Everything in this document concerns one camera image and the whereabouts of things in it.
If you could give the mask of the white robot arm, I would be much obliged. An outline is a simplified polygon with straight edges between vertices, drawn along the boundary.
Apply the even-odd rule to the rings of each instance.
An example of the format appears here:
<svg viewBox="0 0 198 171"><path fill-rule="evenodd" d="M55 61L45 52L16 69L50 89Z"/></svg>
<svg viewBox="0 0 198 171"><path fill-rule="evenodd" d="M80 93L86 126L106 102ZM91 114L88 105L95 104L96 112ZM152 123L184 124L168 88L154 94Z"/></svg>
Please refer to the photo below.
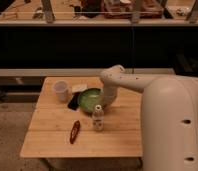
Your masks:
<svg viewBox="0 0 198 171"><path fill-rule="evenodd" d="M127 74L115 65L100 80L103 106L114 102L120 87L142 94L144 171L198 171L198 77Z"/></svg>

